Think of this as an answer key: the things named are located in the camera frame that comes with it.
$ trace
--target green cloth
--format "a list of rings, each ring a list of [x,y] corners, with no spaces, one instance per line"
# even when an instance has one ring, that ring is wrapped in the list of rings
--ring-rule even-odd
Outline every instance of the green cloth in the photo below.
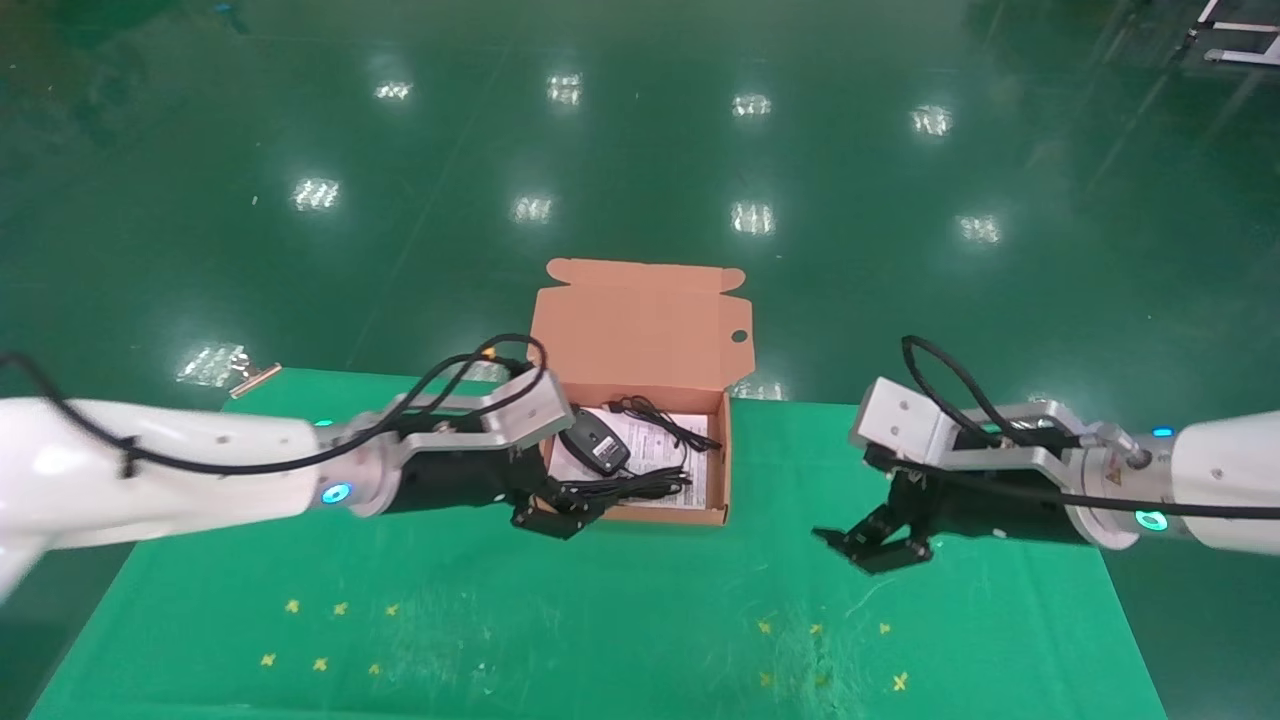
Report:
[[[344,420],[411,382],[285,370],[228,409]],[[561,542],[495,506],[143,543],[33,717],[1164,717],[1097,551],[943,537],[869,578],[809,534],[884,497],[856,409],[732,411],[724,528]]]

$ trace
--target box lid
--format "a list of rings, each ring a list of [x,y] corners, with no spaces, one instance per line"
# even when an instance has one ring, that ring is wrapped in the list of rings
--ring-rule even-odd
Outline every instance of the box lid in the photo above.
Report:
[[[564,383],[724,389],[755,369],[751,302],[722,295],[736,268],[557,258],[532,336]]]

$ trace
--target instruction paper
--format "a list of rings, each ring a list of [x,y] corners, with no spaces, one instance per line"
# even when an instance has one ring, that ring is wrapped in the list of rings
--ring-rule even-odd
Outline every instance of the instruction paper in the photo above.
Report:
[[[627,460],[627,470],[640,475],[659,468],[671,468],[685,464],[690,484],[677,495],[667,496],[662,500],[627,500],[623,505],[637,505],[643,507],[676,507],[681,510],[707,509],[707,455],[696,452],[681,445],[676,447],[676,438],[667,434],[667,430],[637,420],[622,413],[609,413],[595,407],[584,410],[604,420],[614,433],[622,438],[627,448],[631,450],[631,459]],[[707,434],[707,415],[671,415],[677,425],[687,428],[700,436]],[[552,461],[548,474],[557,480],[598,480],[600,477],[570,455],[564,450],[559,436],[556,436],[556,445],[552,447]]]

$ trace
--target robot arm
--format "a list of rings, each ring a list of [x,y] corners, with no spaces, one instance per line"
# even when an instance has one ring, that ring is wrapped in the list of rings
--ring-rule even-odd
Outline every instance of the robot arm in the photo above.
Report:
[[[1024,442],[1005,434],[992,447],[993,436],[969,432],[928,395],[877,379],[850,442],[890,479],[888,498],[847,532],[814,534],[872,574],[931,560],[929,538],[942,532],[1108,550],[1176,537],[1280,553],[1280,413],[1133,437],[1111,423],[1085,425],[1055,401],[993,410]],[[995,419],[980,409],[963,415]]]
[[[492,413],[467,416],[506,398]],[[401,398],[393,401],[392,407]],[[556,375],[527,370],[485,397],[420,395],[355,450],[300,469],[210,475],[145,460],[69,423],[46,398],[0,400],[0,600],[52,548],[159,538],[346,507],[360,516],[506,502],[517,527],[567,538],[607,506],[575,503],[547,477],[538,443],[572,424]],[[196,462],[259,465],[307,457],[378,424],[346,425],[166,410],[72,405],[115,437]],[[544,511],[535,500],[558,510]]]

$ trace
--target cardboard box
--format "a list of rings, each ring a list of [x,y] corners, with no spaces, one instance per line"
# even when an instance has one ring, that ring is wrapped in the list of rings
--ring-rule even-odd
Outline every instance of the cardboard box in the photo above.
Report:
[[[570,402],[600,407],[643,395],[668,413],[709,415],[707,510],[617,506],[614,520],[723,525],[732,486],[726,388],[755,369],[751,304],[722,295],[746,279],[733,268],[557,258],[564,283],[538,292],[531,334],[547,346]],[[549,448],[544,450],[549,456]]]

